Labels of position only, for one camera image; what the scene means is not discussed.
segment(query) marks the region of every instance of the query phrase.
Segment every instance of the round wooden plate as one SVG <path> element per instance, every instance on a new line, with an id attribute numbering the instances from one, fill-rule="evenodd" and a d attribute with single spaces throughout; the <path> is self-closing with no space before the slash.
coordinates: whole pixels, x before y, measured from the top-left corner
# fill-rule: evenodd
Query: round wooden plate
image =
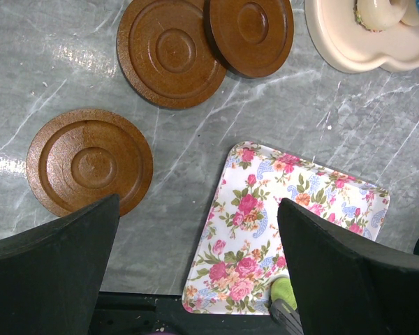
<path id="1" fill-rule="evenodd" d="M 145 196 L 153 160 L 142 133 L 105 110 L 73 110 L 39 130 L 27 156 L 27 178 L 36 198 L 65 216 L 118 193 L 119 215 Z"/>
<path id="2" fill-rule="evenodd" d="M 293 42 L 289 0 L 210 0 L 209 39 L 241 75 L 265 77 L 281 68 Z"/>
<path id="3" fill-rule="evenodd" d="M 119 64 L 147 100 L 188 108 L 219 88 L 226 69 L 214 58 L 203 25 L 204 0 L 137 0 L 117 35 Z"/>

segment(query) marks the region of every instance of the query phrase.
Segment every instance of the green leaf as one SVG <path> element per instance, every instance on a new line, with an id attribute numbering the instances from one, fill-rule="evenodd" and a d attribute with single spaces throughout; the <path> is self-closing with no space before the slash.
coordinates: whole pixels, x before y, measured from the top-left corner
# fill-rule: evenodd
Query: green leaf
<path id="1" fill-rule="evenodd" d="M 223 260 L 225 261 L 225 263 L 236 263 L 235 253 L 232 251 L 228 251 L 224 254 Z"/>
<path id="2" fill-rule="evenodd" d="M 316 197 L 315 197 L 315 202 L 320 203 L 321 199 L 323 199 L 323 196 L 324 196 L 324 188 L 322 188 L 321 190 L 317 192 Z"/>
<path id="3" fill-rule="evenodd" d="M 207 274 L 209 274 L 209 270 L 208 269 L 201 269 L 201 270 L 197 270 L 197 274 L 199 276 L 206 276 Z"/>
<path id="4" fill-rule="evenodd" d="M 238 251 L 238 252 L 236 253 L 236 260 L 237 260 L 238 262 L 240 262 L 240 261 L 242 260 L 242 258 L 244 258 L 244 253 L 243 253 L 243 252 L 241 252 L 241 251 Z"/>
<path id="5" fill-rule="evenodd" d="M 258 199 L 259 198 L 259 187 L 255 188 L 253 191 L 253 198 Z"/>

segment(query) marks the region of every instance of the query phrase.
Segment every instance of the marble tabletop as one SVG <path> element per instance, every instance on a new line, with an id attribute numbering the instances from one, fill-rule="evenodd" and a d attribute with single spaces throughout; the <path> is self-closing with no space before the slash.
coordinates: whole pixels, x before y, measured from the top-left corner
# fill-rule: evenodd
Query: marble tabletop
<path id="1" fill-rule="evenodd" d="M 228 150 L 251 140 L 390 190 L 378 242 L 419 238 L 419 68 L 347 75 L 319 56 L 303 0 L 295 40 L 270 77 L 228 74 L 189 110 L 137 95 L 115 54 L 129 0 L 0 0 L 0 239 L 54 219 L 25 177 L 28 147 L 53 117 L 80 107 L 133 122 L 154 155 L 146 198 L 119 224 L 102 290 L 178 295 Z"/>

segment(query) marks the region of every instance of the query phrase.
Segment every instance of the rectangular tray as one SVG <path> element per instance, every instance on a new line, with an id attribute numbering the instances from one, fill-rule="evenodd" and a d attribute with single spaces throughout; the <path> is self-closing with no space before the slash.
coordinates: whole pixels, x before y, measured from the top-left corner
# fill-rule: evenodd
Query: rectangular tray
<path id="1" fill-rule="evenodd" d="M 183 291 L 188 312 L 269 313 L 270 284 L 288 276 L 282 198 L 373 241 L 390 202 L 387 191 L 346 174 L 260 144 L 235 145 Z"/>

